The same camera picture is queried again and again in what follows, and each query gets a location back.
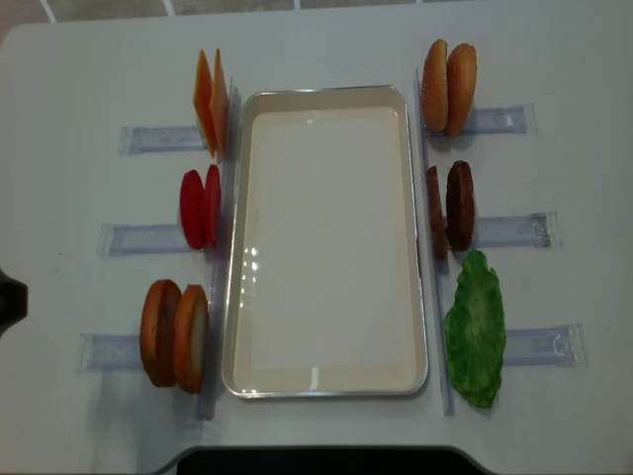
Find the orange cheese slice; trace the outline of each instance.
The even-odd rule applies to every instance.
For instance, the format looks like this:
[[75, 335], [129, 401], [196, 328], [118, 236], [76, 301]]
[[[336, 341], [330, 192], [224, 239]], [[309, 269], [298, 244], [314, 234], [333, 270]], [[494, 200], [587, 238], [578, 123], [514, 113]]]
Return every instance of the orange cheese slice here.
[[209, 152], [211, 156], [216, 156], [218, 140], [216, 139], [214, 119], [210, 108], [212, 90], [213, 80], [211, 78], [209, 64], [207, 63], [207, 57], [205, 56], [205, 52], [200, 50], [198, 67], [196, 68], [196, 86], [194, 87], [194, 109], [196, 109], [198, 121], [205, 134], [205, 139], [207, 139]]
[[222, 69], [220, 49], [216, 49], [216, 65], [214, 68], [216, 81], [211, 93], [211, 115], [213, 116], [220, 158], [225, 157], [226, 152], [226, 123], [228, 121], [228, 94], [226, 92], [225, 73]]

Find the top bun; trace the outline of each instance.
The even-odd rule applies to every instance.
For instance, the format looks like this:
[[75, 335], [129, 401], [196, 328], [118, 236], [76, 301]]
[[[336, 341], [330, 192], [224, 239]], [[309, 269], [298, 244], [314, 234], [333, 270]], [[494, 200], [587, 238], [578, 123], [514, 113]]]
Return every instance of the top bun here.
[[445, 132], [457, 136], [471, 110], [477, 80], [477, 55], [470, 45], [455, 47], [448, 56], [448, 120]]
[[422, 74], [422, 112], [426, 126], [442, 132], [448, 119], [446, 42], [437, 40], [426, 55]]

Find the bun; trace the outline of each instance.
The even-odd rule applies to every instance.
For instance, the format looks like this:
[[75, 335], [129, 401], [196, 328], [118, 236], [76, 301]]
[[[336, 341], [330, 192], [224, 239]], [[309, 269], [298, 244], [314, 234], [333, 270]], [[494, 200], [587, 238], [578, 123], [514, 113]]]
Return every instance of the bun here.
[[140, 360], [158, 388], [174, 385], [174, 319], [180, 289], [171, 280], [157, 280], [147, 292], [140, 321]]
[[477, 55], [470, 45], [455, 47], [448, 56], [448, 120], [445, 132], [457, 136], [468, 119], [477, 81]]
[[428, 210], [433, 234], [433, 255], [436, 259], [444, 260], [447, 255], [446, 233], [444, 233], [444, 218], [442, 217], [442, 201], [437, 183], [437, 167], [431, 166], [426, 170], [426, 188], [428, 189]]
[[189, 285], [176, 311], [174, 375], [176, 384], [191, 394], [200, 393], [202, 389], [208, 308], [203, 288]]
[[468, 249], [475, 227], [475, 198], [471, 167], [465, 161], [456, 161], [448, 172], [446, 216], [451, 247], [460, 252]]
[[437, 40], [428, 50], [422, 73], [424, 122], [434, 132], [442, 132], [448, 119], [446, 42]]

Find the lettuce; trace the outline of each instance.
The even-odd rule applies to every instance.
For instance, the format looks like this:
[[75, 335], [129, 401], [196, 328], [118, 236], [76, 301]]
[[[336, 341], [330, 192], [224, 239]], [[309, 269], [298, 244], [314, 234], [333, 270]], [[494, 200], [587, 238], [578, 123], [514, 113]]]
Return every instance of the lettuce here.
[[455, 303], [444, 319], [448, 376], [473, 406], [489, 409], [501, 385], [505, 350], [503, 303], [494, 269], [472, 250], [457, 278]]

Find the red tomato slice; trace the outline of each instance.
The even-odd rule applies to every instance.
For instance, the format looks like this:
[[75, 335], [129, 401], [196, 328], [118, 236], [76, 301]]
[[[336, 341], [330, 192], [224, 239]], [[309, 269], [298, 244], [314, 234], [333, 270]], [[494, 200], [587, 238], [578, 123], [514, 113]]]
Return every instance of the red tomato slice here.
[[220, 219], [220, 171], [217, 165], [211, 165], [207, 172], [205, 183], [205, 201], [202, 220], [205, 227], [205, 237], [211, 247], [216, 247], [216, 226]]
[[202, 249], [205, 245], [202, 210], [205, 190], [196, 170], [185, 173], [180, 186], [180, 222], [190, 247]]

